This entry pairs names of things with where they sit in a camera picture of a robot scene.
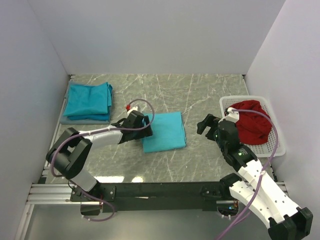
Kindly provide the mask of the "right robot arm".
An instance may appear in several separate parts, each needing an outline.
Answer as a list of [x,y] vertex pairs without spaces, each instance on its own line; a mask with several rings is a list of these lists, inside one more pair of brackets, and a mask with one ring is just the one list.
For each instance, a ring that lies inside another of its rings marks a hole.
[[208,114],[197,123],[197,133],[215,141],[225,161],[235,173],[220,181],[222,198],[244,204],[266,226],[273,240],[301,240],[311,231],[313,214],[291,200],[265,171],[253,151],[240,142],[236,122],[239,114],[231,111],[224,118]]

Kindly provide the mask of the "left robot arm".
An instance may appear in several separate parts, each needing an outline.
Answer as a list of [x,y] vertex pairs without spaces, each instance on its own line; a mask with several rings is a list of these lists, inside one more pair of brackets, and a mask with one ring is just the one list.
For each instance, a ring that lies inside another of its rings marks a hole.
[[100,182],[84,169],[90,150],[152,135],[150,118],[137,110],[130,110],[126,118],[105,128],[93,131],[67,128],[45,158],[52,170],[57,170],[64,178],[80,187],[88,201],[94,201],[102,195],[102,191]]

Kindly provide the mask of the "turquoise t-shirt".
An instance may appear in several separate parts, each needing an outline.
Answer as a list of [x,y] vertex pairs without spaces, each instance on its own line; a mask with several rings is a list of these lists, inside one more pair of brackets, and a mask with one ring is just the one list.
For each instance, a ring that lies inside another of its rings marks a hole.
[[156,113],[151,124],[152,136],[141,140],[144,153],[185,148],[187,139],[180,111]]

